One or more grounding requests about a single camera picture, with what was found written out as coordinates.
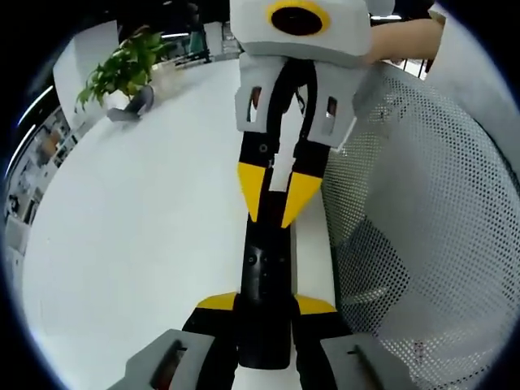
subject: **white robot head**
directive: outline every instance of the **white robot head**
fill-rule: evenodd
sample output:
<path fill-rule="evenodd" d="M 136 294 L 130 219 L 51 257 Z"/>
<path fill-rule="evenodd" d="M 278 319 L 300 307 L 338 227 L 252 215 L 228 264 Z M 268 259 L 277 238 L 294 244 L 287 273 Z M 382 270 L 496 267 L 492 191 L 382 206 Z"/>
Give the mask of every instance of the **white robot head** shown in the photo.
<path fill-rule="evenodd" d="M 231 28 L 250 55 L 281 55 L 356 67 L 371 44 L 369 12 L 394 0 L 231 0 Z"/>

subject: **yellow joint cover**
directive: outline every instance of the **yellow joint cover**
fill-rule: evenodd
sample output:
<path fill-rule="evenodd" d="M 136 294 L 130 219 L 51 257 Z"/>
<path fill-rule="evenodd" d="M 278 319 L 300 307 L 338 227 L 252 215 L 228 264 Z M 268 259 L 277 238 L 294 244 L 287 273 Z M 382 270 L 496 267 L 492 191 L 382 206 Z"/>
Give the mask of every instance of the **yellow joint cover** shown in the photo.
<path fill-rule="evenodd" d="M 322 183 L 320 177 L 293 172 L 289 182 L 287 203 L 285 204 L 282 228 L 286 228 L 300 214 L 306 203 L 318 192 Z"/>
<path fill-rule="evenodd" d="M 207 297 L 204 301 L 199 302 L 197 308 L 214 310 L 233 310 L 233 305 L 235 304 L 235 296 L 236 292 L 229 292 L 227 294 Z"/>
<path fill-rule="evenodd" d="M 253 222 L 257 222 L 258 205 L 260 204 L 260 192 L 266 168 L 245 162 L 238 163 L 238 178 L 242 193 L 244 194 L 245 204 L 251 215 Z"/>
<path fill-rule="evenodd" d="M 322 22 L 322 27 L 317 33 L 310 35 L 322 33 L 331 26 L 331 17 L 329 14 L 318 4 L 309 0 L 280 0 L 279 2 L 271 4 L 267 7 L 267 21 L 269 24 L 272 25 L 273 14 L 283 8 L 301 8 L 318 16 Z"/>
<path fill-rule="evenodd" d="M 323 314 L 335 313 L 336 308 L 328 302 L 321 299 L 309 298 L 303 295 L 296 295 L 300 314 Z"/>

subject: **green leaves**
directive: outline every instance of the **green leaves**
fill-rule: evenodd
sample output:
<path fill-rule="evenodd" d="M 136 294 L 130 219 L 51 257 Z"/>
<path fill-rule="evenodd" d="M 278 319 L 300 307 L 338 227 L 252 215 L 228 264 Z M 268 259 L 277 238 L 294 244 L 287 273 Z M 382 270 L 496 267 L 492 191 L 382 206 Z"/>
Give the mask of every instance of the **green leaves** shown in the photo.
<path fill-rule="evenodd" d="M 150 82 L 152 66 L 165 58 L 168 49 L 161 32 L 151 33 L 148 26 L 139 28 L 96 67 L 76 100 L 84 110 L 94 99 L 102 105 L 104 96 L 116 90 L 130 98 Z"/>

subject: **white table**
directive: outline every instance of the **white table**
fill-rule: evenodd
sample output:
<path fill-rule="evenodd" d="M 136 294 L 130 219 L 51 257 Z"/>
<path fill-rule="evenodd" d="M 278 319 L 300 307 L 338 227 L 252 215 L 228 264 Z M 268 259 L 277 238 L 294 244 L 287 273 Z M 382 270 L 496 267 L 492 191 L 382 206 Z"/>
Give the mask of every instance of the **white table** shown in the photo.
<path fill-rule="evenodd" d="M 103 389 L 203 298 L 240 286 L 247 210 L 236 175 L 238 62 L 195 67 L 138 124 L 102 119 L 70 153 L 34 220 L 24 264 L 31 333 L 64 383 Z M 300 121 L 295 107 L 284 128 Z M 317 195 L 297 220 L 298 292 L 334 301 Z M 299 388 L 239 368 L 234 388 Z"/>

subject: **perforated mesh panel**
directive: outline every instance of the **perforated mesh panel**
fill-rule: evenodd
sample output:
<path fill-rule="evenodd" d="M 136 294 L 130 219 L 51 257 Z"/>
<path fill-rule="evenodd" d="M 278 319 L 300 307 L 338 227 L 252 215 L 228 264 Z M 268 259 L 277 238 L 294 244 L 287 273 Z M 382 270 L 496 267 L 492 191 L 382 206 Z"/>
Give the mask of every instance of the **perforated mesh panel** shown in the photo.
<path fill-rule="evenodd" d="M 369 80 L 323 181 L 336 305 L 420 388 L 474 388 L 518 317 L 516 178 L 451 100 L 389 66 Z"/>

